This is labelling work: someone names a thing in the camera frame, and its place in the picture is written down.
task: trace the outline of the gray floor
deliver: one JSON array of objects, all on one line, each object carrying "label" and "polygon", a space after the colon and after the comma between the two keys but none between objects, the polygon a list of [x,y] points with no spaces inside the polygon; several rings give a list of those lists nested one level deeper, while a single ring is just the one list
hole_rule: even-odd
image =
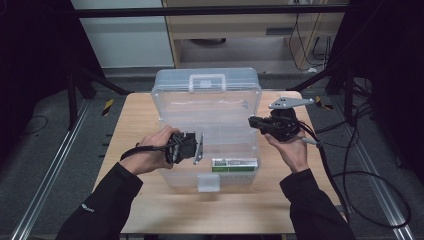
[{"label": "gray floor", "polygon": [[[323,51],[324,49],[318,46],[317,52]],[[253,67],[259,73],[263,89],[286,89],[301,83],[313,74],[296,68],[281,38],[243,41],[227,39],[226,43],[219,45],[186,41],[181,60],[183,68]],[[117,85],[137,92],[150,91],[154,83],[152,77],[111,80]],[[325,83],[325,80],[318,82],[302,92],[302,95],[304,97],[319,95],[324,104],[338,106],[343,95],[326,96],[323,92]],[[92,190],[125,101],[124,96],[119,96],[97,84],[95,87],[98,93],[94,100],[79,100],[80,107],[89,104],[86,119],[36,221],[31,225],[31,236],[54,236],[66,217]],[[107,116],[102,116],[104,104],[111,98],[114,99],[111,111]],[[357,106],[365,101],[366,99],[361,97],[355,98]],[[316,130],[341,121],[337,109],[329,110],[310,105],[308,113]],[[60,92],[39,102],[34,115],[43,117],[34,117],[31,120],[26,129],[29,134],[22,136],[0,172],[0,239],[9,239],[23,218],[65,138],[68,127],[66,92]],[[346,146],[349,129],[341,126],[318,135],[326,143],[324,148],[333,174],[342,171],[346,149],[330,144]],[[348,169],[362,170],[367,166],[366,159],[368,159],[380,176],[390,180],[402,192],[412,209],[412,220],[408,227],[415,239],[424,239],[423,185],[410,170],[396,166],[396,156],[372,115],[366,115],[359,120],[358,132],[360,142],[349,152]],[[341,187],[340,178],[335,179]],[[381,207],[387,204],[387,201],[376,197],[378,194],[376,195],[374,185],[373,179],[368,177],[356,175],[347,177],[347,189],[354,205],[372,219],[388,223],[387,212]],[[403,204],[392,191],[389,191],[389,195],[393,196],[393,204],[399,208],[401,215],[405,216]],[[350,217],[351,227],[358,239],[413,239],[399,237],[395,233],[405,231],[379,227],[364,220],[355,212],[351,213]]]}]

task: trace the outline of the black jacket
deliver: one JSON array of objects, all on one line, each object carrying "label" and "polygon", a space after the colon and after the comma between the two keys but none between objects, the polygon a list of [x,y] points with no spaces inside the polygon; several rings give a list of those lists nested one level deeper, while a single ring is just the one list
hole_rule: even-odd
[{"label": "black jacket", "polygon": [[[65,221],[56,239],[119,239],[142,185],[137,176],[115,164]],[[291,202],[290,217],[299,240],[355,239],[328,196],[318,188],[311,170],[288,176],[280,186]]]}]

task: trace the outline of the clear plastic storage box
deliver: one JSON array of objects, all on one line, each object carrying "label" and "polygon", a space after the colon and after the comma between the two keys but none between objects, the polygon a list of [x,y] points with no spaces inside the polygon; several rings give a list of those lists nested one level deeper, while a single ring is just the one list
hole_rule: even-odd
[{"label": "clear plastic storage box", "polygon": [[251,184],[260,166],[256,115],[261,98],[257,72],[252,68],[161,70],[152,98],[160,125],[203,134],[203,159],[190,159],[160,173],[170,186],[197,186],[219,191],[220,186]]}]

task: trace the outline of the hand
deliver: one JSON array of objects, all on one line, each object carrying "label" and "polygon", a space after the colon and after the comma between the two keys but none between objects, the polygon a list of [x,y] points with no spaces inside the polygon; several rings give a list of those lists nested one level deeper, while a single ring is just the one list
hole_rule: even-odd
[{"label": "hand", "polygon": [[309,168],[306,143],[302,141],[304,137],[305,132],[303,130],[297,134],[297,137],[287,142],[279,142],[270,134],[265,134],[265,139],[269,144],[277,148],[284,162],[290,167],[292,173],[298,173]]},{"label": "hand", "polygon": [[[169,138],[173,133],[180,130],[165,126],[153,136],[144,137],[138,146],[155,146],[160,147],[168,143]],[[165,160],[165,153],[163,151],[146,151],[131,155],[119,162],[124,168],[134,175],[152,172],[158,168],[171,169],[173,164],[169,164]]]}]

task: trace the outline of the wall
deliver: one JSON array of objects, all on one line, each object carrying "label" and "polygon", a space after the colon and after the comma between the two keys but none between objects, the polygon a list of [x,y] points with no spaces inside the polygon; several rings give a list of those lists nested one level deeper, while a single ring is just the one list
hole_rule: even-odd
[{"label": "wall", "polygon": [[[75,9],[162,7],[160,0],[72,0]],[[81,19],[103,69],[173,67],[164,17]]]}]

